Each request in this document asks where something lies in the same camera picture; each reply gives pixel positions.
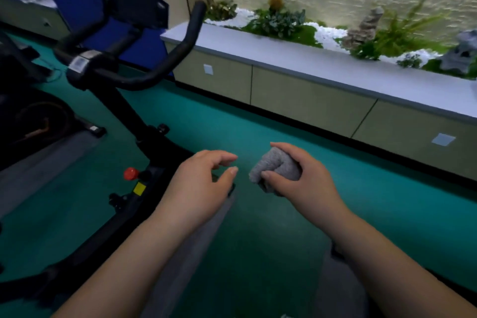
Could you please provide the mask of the person's left hand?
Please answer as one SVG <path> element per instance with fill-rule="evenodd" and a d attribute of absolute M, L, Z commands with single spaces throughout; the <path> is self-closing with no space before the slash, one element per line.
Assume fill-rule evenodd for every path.
<path fill-rule="evenodd" d="M 185 160 L 174 174 L 155 215 L 181 230 L 195 230 L 209 220 L 225 199 L 214 198 L 214 182 L 238 157 L 203 150 Z"/>

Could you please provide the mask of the person's right hand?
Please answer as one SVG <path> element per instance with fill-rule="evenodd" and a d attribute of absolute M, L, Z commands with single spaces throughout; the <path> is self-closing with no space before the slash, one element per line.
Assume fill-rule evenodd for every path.
<path fill-rule="evenodd" d="M 287 198 L 309 222 L 324 230 L 350 213 L 324 164 L 307 151 L 289 143 L 271 142 L 271 147 L 287 152 L 301 165 L 302 175 L 295 187 L 274 189 Z"/>

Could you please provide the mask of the grey cloth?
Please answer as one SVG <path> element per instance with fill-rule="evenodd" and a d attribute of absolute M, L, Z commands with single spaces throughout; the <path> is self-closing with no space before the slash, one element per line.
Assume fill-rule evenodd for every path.
<path fill-rule="evenodd" d="M 298 181 L 302 175 L 301 165 L 295 161 L 287 152 L 272 147 L 257 164 L 249 172 L 248 178 L 250 182 L 259 186 L 262 191 L 268 194 L 274 194 L 282 197 L 268 182 L 266 182 L 261 173 L 263 171 L 273 171 L 285 179 Z"/>

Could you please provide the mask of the person's right forearm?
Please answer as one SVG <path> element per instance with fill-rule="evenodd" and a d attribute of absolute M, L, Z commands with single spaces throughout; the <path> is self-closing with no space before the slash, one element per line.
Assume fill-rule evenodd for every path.
<path fill-rule="evenodd" d="M 386 318 L 477 318 L 477 308 L 347 208 L 323 231 L 342 249 Z"/>

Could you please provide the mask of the person's left forearm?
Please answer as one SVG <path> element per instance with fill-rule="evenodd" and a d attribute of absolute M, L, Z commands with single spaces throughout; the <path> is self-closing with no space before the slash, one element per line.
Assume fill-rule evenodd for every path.
<path fill-rule="evenodd" d="M 178 247 L 209 214 L 156 211 L 51 318 L 133 318 Z"/>

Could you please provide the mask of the grey floor mat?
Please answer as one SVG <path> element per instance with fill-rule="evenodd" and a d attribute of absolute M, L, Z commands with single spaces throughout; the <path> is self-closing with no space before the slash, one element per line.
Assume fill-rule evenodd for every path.
<path fill-rule="evenodd" d="M 0 171 L 0 220 L 100 141 L 90 132 L 77 132 Z"/>
<path fill-rule="evenodd" d="M 218 212 L 181 244 L 164 266 L 140 318 L 170 317 L 234 202 L 233 189 Z"/>

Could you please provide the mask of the long beige planter cabinet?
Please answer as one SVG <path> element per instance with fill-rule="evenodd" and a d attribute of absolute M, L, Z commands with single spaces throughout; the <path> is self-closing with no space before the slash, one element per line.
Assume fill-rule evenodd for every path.
<path fill-rule="evenodd" d="M 477 81 L 208 24 L 174 78 L 477 181 Z"/>

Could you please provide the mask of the white pebble bed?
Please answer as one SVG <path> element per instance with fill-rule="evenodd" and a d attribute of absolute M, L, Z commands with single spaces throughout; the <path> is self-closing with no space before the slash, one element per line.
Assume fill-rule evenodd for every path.
<path fill-rule="evenodd" d="M 378 43 L 374 41 L 366 42 L 364 47 L 347 48 L 343 46 L 343 40 L 348 36 L 347 31 L 321 26 L 316 22 L 299 24 L 299 21 L 302 20 L 302 14 L 303 12 L 291 13 L 290 18 L 288 12 L 279 14 L 280 22 L 291 21 L 291 27 L 285 28 L 284 34 L 275 28 L 275 26 L 281 28 L 283 24 L 278 25 L 273 22 L 272 26 L 265 26 L 264 22 L 270 22 L 272 19 L 268 11 L 261 9 L 252 12 L 239 8 L 233 13 L 233 18 L 226 20 L 215 20 L 207 15 L 205 23 L 248 32 L 257 36 L 340 52 L 358 59 L 382 61 L 404 67 L 421 68 L 430 60 L 441 56 L 437 51 L 429 48 L 412 48 L 411 51 L 399 52 L 395 56 L 394 53 L 379 49 Z"/>

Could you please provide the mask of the dark leafy green plant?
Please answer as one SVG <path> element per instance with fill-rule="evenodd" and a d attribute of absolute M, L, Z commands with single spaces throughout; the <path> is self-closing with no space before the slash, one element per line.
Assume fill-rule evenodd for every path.
<path fill-rule="evenodd" d="M 265 37 L 288 39 L 302 30 L 306 20 L 306 10 L 291 11 L 288 9 L 257 9 L 244 29 L 250 33 Z"/>

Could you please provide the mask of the grey decorative rock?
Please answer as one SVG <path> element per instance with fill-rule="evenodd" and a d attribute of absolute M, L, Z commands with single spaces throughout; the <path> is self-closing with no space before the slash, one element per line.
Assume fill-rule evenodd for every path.
<path fill-rule="evenodd" d="M 347 34 L 341 39 L 341 47 L 346 50 L 355 50 L 366 42 L 372 41 L 384 12 L 381 6 L 371 9 L 357 28 L 347 30 Z"/>
<path fill-rule="evenodd" d="M 438 58 L 439 68 L 465 76 L 477 58 L 477 28 L 460 31 L 456 39 L 457 45 Z"/>

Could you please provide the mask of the green fern plant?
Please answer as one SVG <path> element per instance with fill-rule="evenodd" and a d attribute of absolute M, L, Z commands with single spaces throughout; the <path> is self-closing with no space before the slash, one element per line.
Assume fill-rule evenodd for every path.
<path fill-rule="evenodd" d="M 352 47 L 350 54 L 358 59 L 378 60 L 380 56 L 398 57 L 421 49 L 444 52 L 447 47 L 442 42 L 421 36 L 421 32 L 430 24 L 445 18 L 444 14 L 418 18 L 425 2 L 426 0 L 419 0 L 402 19 L 397 11 L 385 9 L 387 26 L 378 29 L 372 40 Z"/>

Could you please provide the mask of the black bike display console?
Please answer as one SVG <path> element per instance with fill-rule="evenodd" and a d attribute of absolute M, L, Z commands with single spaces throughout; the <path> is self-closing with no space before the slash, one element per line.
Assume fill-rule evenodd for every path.
<path fill-rule="evenodd" d="M 168 29 L 169 4 L 164 0 L 102 0 L 103 11 L 132 26 Z"/>

